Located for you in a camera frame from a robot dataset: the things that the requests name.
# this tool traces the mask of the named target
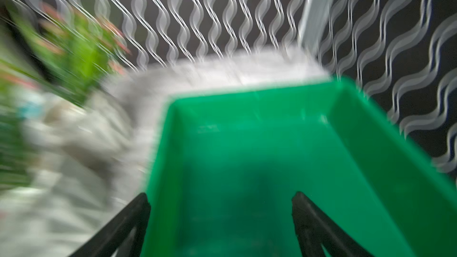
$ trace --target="potted plant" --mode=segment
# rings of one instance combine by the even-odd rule
[[[106,75],[123,72],[118,54],[129,50],[122,33],[108,20],[93,20],[77,9],[67,20],[48,5],[43,10],[49,19],[41,20],[39,29],[10,12],[32,55],[53,77],[52,84],[35,78],[55,96],[48,97],[41,117],[26,121],[27,135],[87,166],[110,160],[129,145],[132,132],[128,115],[100,89]]]
[[[103,225],[107,184],[56,148],[28,145],[24,124],[49,119],[46,107],[56,100],[34,80],[48,90],[58,87],[33,71],[1,21],[0,33],[0,252],[67,256]]]

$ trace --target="wavy pattern wall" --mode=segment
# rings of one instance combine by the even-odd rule
[[[69,3],[90,16],[108,17],[126,37],[126,66],[146,69],[177,59],[230,56],[236,49],[279,48],[296,39],[305,0],[18,0],[38,16],[42,2],[68,14]]]
[[[318,60],[457,177],[457,0],[334,0]]]

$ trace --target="patterned wallpaper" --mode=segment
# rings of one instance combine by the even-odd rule
[[[457,178],[457,0],[334,0],[318,60]]]
[[[40,17],[44,1],[67,18],[70,4],[89,16],[108,17],[126,37],[131,68],[174,64],[236,49],[252,52],[296,39],[305,0],[18,0]]]

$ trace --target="green leaves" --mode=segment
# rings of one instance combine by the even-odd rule
[[[120,43],[122,33],[106,19],[93,20],[73,9],[68,24],[53,8],[43,10],[51,20],[41,20],[43,34],[32,24],[13,13],[13,19],[31,46],[57,78],[53,91],[70,102],[82,106],[100,80],[113,69],[116,51],[128,51]]]
[[[30,183],[26,145],[8,77],[12,76],[0,69],[0,193]]]

